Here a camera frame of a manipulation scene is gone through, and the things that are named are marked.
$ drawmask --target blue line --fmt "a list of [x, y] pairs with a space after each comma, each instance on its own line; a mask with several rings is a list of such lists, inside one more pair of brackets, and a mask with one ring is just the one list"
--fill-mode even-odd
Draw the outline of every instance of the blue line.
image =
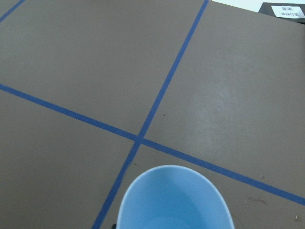
[[184, 54], [188, 44], [190, 43], [190, 40], [191, 40], [191, 38], [192, 38], [192, 36], [193, 36], [193, 34], [195, 32], [195, 29], [196, 29], [196, 27], [197, 27], [197, 25], [199, 23], [199, 20], [200, 20], [202, 14], [203, 14], [203, 12], [204, 12], [208, 2], [209, 2], [208, 0], [205, 0], [204, 3], [202, 4], [202, 6], [201, 6], [201, 8], [200, 8], [200, 10], [199, 10], [199, 12], [198, 12], [198, 14], [197, 14], [193, 24], [192, 24], [192, 27], [191, 27], [190, 31], [188, 32], [188, 34], [187, 34], [187, 36], [186, 36], [186, 38], [185, 38], [185, 40], [183, 42], [183, 45], [181, 46], [181, 49], [179, 50], [178, 55], [177, 55], [173, 65], [172, 65], [170, 71], [168, 72], [168, 75], [167, 75], [167, 77], [166, 77], [166, 79], [165, 79], [165, 81], [164, 81], [164, 83], [163, 83], [163, 85], [162, 85], [158, 95], [157, 95], [157, 98], [154, 101], [154, 103], [152, 105], [152, 108], [149, 111], [149, 113], [147, 115], [147, 118], [146, 118], [146, 120], [145, 120], [145, 122], [144, 122], [144, 124], [143, 124], [143, 126], [142, 126], [142, 128], [140, 130], [140, 133], [139, 133], [139, 137], [140, 138], [144, 138], [145, 137], [145, 134], [146, 134], [146, 132], [147, 132], [147, 130], [148, 130], [152, 120], [153, 120], [154, 115], [157, 112], [157, 109], [158, 109], [158, 107], [159, 107], [159, 105], [161, 103], [161, 100], [163, 99], [163, 96], [164, 96], [164, 94], [165, 94], [165, 92], [166, 92], [166, 90], [167, 90], [167, 88], [168, 88], [168, 86], [169, 86], [169, 84], [170, 84], [170, 82], [171, 82], [171, 80], [173, 78], [173, 75], [176, 72], [176, 69], [177, 69], [177, 67], [178, 67], [178, 65], [179, 65], [179, 63], [180, 63], [180, 61], [181, 61], [181, 59], [183, 57], [183, 54]]
[[17, 9], [25, 0], [20, 0], [19, 2], [16, 3], [16, 5], [14, 5], [12, 8], [10, 8], [5, 14], [3, 14], [0, 17], [0, 22], [2, 22], [4, 19], [7, 18], [7, 16], [9, 16], [11, 13], [13, 13], [13, 11], [15, 9]]
[[245, 184], [251, 185], [253, 187], [259, 188], [259, 189], [264, 190], [266, 192], [272, 193], [272, 194], [277, 195], [279, 197], [291, 200], [291, 201], [293, 201], [295, 203], [298, 203], [298, 204], [301, 204], [301, 205], [305, 206], [305, 198], [297, 196], [297, 195], [292, 194], [290, 192], [286, 192], [284, 190], [281, 190], [279, 188], [273, 187], [271, 185], [267, 185], [267, 184], [262, 183], [260, 181], [257, 181], [257, 180], [254, 180], [252, 178], [243, 176], [241, 174], [235, 173], [235, 172], [233, 172], [231, 170], [228, 170], [226, 168], [222, 168], [222, 167], [214, 165], [212, 163], [200, 160], [200, 159], [198, 159], [196, 157], [187, 155], [185, 153], [182, 153], [180, 151], [171, 149], [169, 147], [163, 146], [161, 144], [158, 144], [156, 142], [153, 142], [153, 141], [150, 141], [150, 140], [147, 140], [147, 139], [143, 139], [141, 143], [143, 145], [148, 146], [148, 147], [151, 147], [151, 148], [154, 148], [156, 150], [159, 150], [159, 151], [161, 151], [163, 153], [166, 153], [166, 154], [178, 157], [178, 158], [180, 158], [180, 159], [182, 159], [184, 161], [191, 162], [191, 163], [193, 163], [195, 165], [201, 166], [203, 168], [207, 168], [207, 169], [209, 169], [211, 171], [214, 171], [216, 173], [222, 174], [222, 175], [224, 175], [226, 177], [232, 178], [234, 180], [238, 180], [238, 181], [243, 182]]
[[93, 226], [92, 226], [92, 229], [99, 229], [101, 224], [103, 223], [106, 215], [107, 215], [107, 212], [121, 186], [121, 183], [122, 183], [122, 179], [124, 177], [124, 174], [128, 168], [128, 166], [130, 165], [130, 163], [133, 161], [139, 147], [140, 147], [140, 142], [134, 142], [133, 146], [132, 146], [132, 149], [130, 150], [130, 153], [128, 154], [126, 160], [125, 160], [125, 163], [124, 165], [122, 166], [122, 169], [120, 170], [120, 173], [119, 175], [117, 176], [104, 204], [103, 204], [103, 207], [101, 209], [101, 211], [99, 212]]
[[16, 95], [16, 96], [18, 96], [20, 98], [26, 99], [26, 100], [31, 101], [33, 103], [39, 104], [41, 106], [47, 107], [47, 108], [49, 108], [49, 109], [51, 109], [53, 111], [57, 111], [57, 112], [62, 113], [64, 115], [67, 115], [67, 116], [70, 116], [72, 118], [78, 119], [78, 120], [83, 121], [85, 123], [91, 124], [93, 126], [101, 128], [103, 130], [110, 131], [110, 132], [112, 132], [114, 134], [117, 134], [119, 136], [128, 138], [128, 139], [130, 139], [132, 141], [138, 140], [138, 136], [137, 135], [131, 134], [131, 133], [127, 132], [127, 131], [121, 130], [121, 129], [116, 128], [114, 126], [102, 123], [102, 122], [97, 121], [97, 120], [95, 120], [93, 118], [89, 118], [87, 116], [84, 116], [82, 114], [76, 113], [76, 112], [71, 111], [71, 110], [68, 110], [68, 109], [63, 108], [61, 106], [57, 106], [55, 104], [51, 104], [51, 103], [49, 103], [47, 101], [44, 101], [44, 100], [39, 99], [39, 98], [36, 98], [36, 97], [34, 97], [32, 95], [29, 95], [29, 94], [25, 94], [25, 93], [23, 93], [21, 91], [18, 91], [16, 89], [10, 88], [10, 87], [5, 86], [3, 84], [0, 84], [0, 90], [3, 90], [3, 91], [8, 92], [10, 94]]

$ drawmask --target gray floor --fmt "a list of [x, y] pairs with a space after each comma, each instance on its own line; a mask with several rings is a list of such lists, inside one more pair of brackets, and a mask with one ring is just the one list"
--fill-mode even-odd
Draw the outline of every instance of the gray floor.
[[0, 23], [0, 228], [91, 228], [127, 168], [109, 229], [130, 183], [166, 164], [210, 179], [237, 229], [305, 228], [304, 25], [209, 2], [130, 157], [202, 3], [26, 0]]

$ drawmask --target rounded blue object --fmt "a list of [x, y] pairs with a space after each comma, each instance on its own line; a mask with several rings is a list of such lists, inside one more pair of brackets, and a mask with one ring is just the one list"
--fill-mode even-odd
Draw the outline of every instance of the rounded blue object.
[[159, 166], [138, 176], [123, 198], [117, 229], [234, 229], [216, 187], [182, 166]]

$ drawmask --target sticker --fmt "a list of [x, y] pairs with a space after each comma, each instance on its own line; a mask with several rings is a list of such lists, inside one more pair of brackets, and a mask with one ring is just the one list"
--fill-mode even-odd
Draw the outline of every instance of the sticker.
[[299, 6], [271, 6], [278, 18], [305, 18], [304, 13]]

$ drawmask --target blue cup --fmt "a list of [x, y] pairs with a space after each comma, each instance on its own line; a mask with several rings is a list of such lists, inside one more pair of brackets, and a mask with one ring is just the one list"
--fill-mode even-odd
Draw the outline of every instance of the blue cup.
[[122, 200], [117, 229], [234, 229], [216, 187], [196, 171], [159, 166], [138, 176]]

